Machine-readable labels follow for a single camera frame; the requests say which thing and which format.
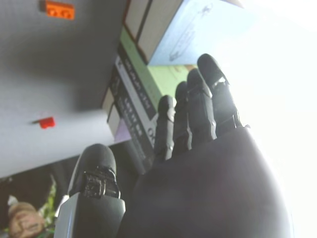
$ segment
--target drawing on book cover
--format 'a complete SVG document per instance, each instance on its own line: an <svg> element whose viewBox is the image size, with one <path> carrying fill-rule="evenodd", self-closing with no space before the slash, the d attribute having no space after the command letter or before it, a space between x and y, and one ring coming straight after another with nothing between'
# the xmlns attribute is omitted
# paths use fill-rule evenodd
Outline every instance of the drawing on book cover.
<svg viewBox="0 0 317 238"><path fill-rule="evenodd" d="M200 31L203 19L208 16L213 8L213 4L210 3L203 7L202 10L198 11L193 19L190 21L189 25L185 28L184 32L181 34L177 40L173 50L169 54L169 61L174 61L175 59L182 56L187 47L194 40L196 32Z"/></svg>

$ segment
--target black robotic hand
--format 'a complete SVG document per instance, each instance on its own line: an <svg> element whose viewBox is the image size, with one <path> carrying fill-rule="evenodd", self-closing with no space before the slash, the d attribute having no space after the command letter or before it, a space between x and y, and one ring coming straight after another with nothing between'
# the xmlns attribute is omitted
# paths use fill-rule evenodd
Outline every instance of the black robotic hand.
<svg viewBox="0 0 317 238"><path fill-rule="evenodd" d="M289 213L229 83L209 55L158 106L153 168L134 190L119 238L290 238Z"/></svg>

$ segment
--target red lego brick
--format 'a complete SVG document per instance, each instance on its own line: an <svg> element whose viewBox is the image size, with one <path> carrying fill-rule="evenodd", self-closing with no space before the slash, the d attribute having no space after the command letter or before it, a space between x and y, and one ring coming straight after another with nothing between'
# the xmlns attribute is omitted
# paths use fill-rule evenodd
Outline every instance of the red lego brick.
<svg viewBox="0 0 317 238"><path fill-rule="evenodd" d="M50 17L75 19L75 8L72 4L46 1L46 13Z"/></svg>
<svg viewBox="0 0 317 238"><path fill-rule="evenodd" d="M39 120L39 123L42 129L55 126L55 121L53 117L41 119Z"/></svg>

